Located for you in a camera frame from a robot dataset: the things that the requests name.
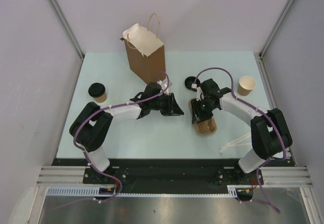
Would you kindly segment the brown paper cup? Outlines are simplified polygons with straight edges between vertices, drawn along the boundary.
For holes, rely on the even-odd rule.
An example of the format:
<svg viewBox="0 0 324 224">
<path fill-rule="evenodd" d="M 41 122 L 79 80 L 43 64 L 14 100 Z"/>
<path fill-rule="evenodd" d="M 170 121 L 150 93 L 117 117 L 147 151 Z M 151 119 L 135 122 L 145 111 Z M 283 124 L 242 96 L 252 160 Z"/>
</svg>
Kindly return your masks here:
<svg viewBox="0 0 324 224">
<path fill-rule="evenodd" d="M 107 94 L 106 92 L 104 92 L 102 95 L 100 96 L 95 96 L 94 100 L 98 103 L 104 103 L 107 100 Z"/>
<path fill-rule="evenodd" d="M 256 81 L 250 76 L 244 76 L 239 79 L 237 92 L 241 96 L 249 95 L 256 87 Z"/>
</svg>

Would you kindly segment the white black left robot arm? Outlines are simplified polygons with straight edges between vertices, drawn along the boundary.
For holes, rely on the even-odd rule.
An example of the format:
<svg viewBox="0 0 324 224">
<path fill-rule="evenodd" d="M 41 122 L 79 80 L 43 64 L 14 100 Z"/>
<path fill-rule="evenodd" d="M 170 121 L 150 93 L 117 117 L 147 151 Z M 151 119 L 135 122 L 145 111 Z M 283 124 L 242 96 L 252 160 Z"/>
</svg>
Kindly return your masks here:
<svg viewBox="0 0 324 224">
<path fill-rule="evenodd" d="M 98 104 L 89 102 L 72 123 L 69 129 L 73 144 L 84 153 L 90 166 L 96 170 L 94 177 L 100 183 L 111 180 L 110 161 L 103 149 L 103 143 L 112 123 L 137 120 L 159 111 L 162 116 L 182 116 L 183 110 L 177 104 L 167 83 L 149 83 L 127 103 L 109 106 L 103 110 Z"/>
</svg>

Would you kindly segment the brown paper bag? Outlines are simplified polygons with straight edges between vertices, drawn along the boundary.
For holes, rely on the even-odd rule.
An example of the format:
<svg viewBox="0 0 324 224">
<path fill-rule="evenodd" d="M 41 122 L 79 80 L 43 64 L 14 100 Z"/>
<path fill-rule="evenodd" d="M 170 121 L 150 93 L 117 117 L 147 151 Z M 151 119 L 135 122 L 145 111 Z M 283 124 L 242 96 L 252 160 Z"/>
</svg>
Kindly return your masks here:
<svg viewBox="0 0 324 224">
<path fill-rule="evenodd" d="M 120 38 L 124 41 L 130 70 L 143 82 L 164 81 L 166 79 L 165 45 L 158 36 L 160 20 L 156 13 L 157 29 L 151 31 L 149 26 L 138 23 L 125 30 Z"/>
</svg>

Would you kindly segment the black plastic cup lid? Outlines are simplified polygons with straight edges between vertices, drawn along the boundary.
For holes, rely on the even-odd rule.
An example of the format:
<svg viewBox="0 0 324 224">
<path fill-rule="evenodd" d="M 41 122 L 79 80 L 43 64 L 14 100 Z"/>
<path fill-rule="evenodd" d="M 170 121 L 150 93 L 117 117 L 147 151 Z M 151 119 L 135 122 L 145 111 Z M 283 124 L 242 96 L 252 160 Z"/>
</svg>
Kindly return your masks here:
<svg viewBox="0 0 324 224">
<path fill-rule="evenodd" d="M 193 92 L 196 92 L 196 89 L 192 87 L 192 84 L 193 84 L 195 79 L 196 79 L 196 77 L 193 77 L 193 76 L 187 77 L 185 79 L 184 85 L 185 85 L 186 89 L 188 89 L 190 91 L 193 91 Z"/>
</svg>

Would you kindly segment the brown cardboard cup carrier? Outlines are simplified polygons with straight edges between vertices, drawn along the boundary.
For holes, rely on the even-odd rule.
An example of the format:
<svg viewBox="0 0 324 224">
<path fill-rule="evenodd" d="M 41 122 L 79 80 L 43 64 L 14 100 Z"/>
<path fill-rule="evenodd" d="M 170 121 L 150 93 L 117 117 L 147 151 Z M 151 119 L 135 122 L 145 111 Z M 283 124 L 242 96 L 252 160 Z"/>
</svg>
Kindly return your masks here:
<svg viewBox="0 0 324 224">
<path fill-rule="evenodd" d="M 196 133 L 200 136 L 212 135 L 217 131 L 217 124 L 214 118 L 210 118 L 203 122 L 192 123 Z"/>
</svg>

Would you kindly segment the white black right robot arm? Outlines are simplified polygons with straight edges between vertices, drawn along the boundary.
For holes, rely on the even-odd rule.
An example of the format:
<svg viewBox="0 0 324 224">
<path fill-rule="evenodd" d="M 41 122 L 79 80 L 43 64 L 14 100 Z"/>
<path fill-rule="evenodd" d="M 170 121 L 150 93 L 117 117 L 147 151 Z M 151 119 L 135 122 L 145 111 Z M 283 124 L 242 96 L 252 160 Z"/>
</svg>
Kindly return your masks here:
<svg viewBox="0 0 324 224">
<path fill-rule="evenodd" d="M 278 108 L 262 110 L 240 98 L 230 88 L 220 89 L 213 79 L 189 86 L 197 92 L 191 100 L 192 124 L 202 123 L 213 117 L 216 109 L 226 111 L 245 122 L 251 128 L 252 149 L 238 161 L 234 180 L 245 184 L 256 170 L 274 155 L 286 152 L 293 143 L 282 111 Z"/>
</svg>

